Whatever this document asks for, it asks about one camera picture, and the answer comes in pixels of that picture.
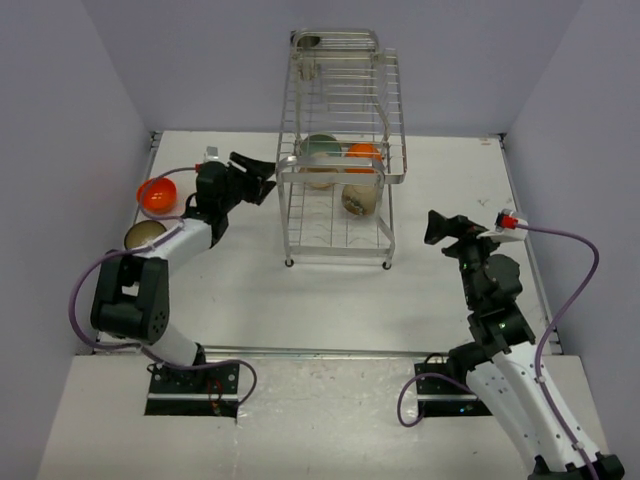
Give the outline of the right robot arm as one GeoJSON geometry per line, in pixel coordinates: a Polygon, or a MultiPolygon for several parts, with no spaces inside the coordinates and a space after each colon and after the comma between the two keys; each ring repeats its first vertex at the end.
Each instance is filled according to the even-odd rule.
{"type": "Polygon", "coordinates": [[[520,265],[498,253],[522,241],[529,226],[513,211],[489,230],[463,215],[428,213],[424,242],[451,238],[443,254],[457,261],[472,342],[449,351],[446,380],[471,391],[516,448],[532,479],[621,479],[620,459],[603,452],[571,413],[542,360],[537,339],[517,304],[520,265]]]}

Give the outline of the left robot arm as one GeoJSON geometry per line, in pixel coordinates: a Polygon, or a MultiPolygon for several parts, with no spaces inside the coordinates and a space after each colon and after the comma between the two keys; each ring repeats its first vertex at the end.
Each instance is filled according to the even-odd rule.
{"type": "Polygon", "coordinates": [[[183,391],[195,393],[208,379],[202,346],[170,323],[170,275],[215,247],[228,215],[242,202],[260,205],[276,187],[276,165],[232,152],[229,162],[204,161],[192,168],[195,192],[174,225],[135,249],[114,251],[100,261],[91,308],[91,326],[132,340],[155,363],[172,370],[183,391]]]}

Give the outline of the cream beige bowl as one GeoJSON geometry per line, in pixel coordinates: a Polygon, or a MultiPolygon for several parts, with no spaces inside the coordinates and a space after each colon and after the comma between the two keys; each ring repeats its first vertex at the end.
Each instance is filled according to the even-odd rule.
{"type": "MultiPolygon", "coordinates": [[[[333,152],[327,152],[327,151],[318,151],[315,153],[311,153],[311,154],[301,154],[298,156],[298,160],[305,160],[305,159],[309,159],[309,158],[338,158],[339,155],[335,154],[333,152]]],[[[333,188],[335,186],[335,183],[333,181],[319,181],[318,180],[318,175],[319,174],[328,174],[328,173],[337,173],[338,169],[335,167],[327,167],[327,166],[300,166],[298,168],[298,172],[299,173],[311,173],[313,175],[313,178],[311,180],[306,180],[304,181],[304,186],[306,188],[312,189],[312,190],[327,190],[329,188],[333,188]]]]}

